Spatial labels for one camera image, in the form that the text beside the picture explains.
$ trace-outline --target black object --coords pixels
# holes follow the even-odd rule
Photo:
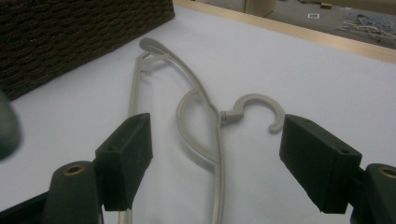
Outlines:
[[[0,160],[11,155],[21,141],[17,116],[7,97],[0,91]]]
[[[132,207],[152,159],[149,114],[133,116],[96,150],[93,162],[54,172],[48,193],[0,213],[1,224],[100,224],[107,211]]]
[[[324,213],[354,207],[353,224],[396,224],[396,168],[371,164],[315,122],[286,115],[280,159]]]

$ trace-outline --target basket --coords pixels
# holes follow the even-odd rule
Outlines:
[[[172,0],[0,0],[0,89],[14,100],[174,17]]]

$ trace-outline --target gray carpet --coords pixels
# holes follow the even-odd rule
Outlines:
[[[396,49],[396,16],[372,11],[320,4],[304,4],[299,0],[276,1],[276,8],[267,19],[321,31],[331,35],[359,40],[390,49]]]

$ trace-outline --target table surface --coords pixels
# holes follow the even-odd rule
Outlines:
[[[247,93],[268,95],[286,113],[312,119],[360,151],[362,168],[396,165],[394,63],[180,3],[175,19],[142,37],[161,41],[188,64],[219,110],[232,109]],[[140,39],[12,102],[23,142],[0,162],[0,210],[48,190],[62,165],[93,160],[127,118],[134,60],[144,52]],[[138,111],[151,114],[154,159],[134,200],[134,223],[209,223],[214,169],[192,152],[176,123],[191,84],[171,63],[146,70]],[[281,134],[267,131],[272,112],[260,105],[245,111],[243,120],[221,128],[224,223],[348,223],[350,207],[348,215],[321,214],[280,161]],[[210,143],[200,112],[193,106],[189,122]],[[106,223],[117,223],[117,214],[106,213]]]

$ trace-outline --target dark brown woven basket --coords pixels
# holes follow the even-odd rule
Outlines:
[[[174,17],[172,0],[0,0],[0,89],[14,100]]]

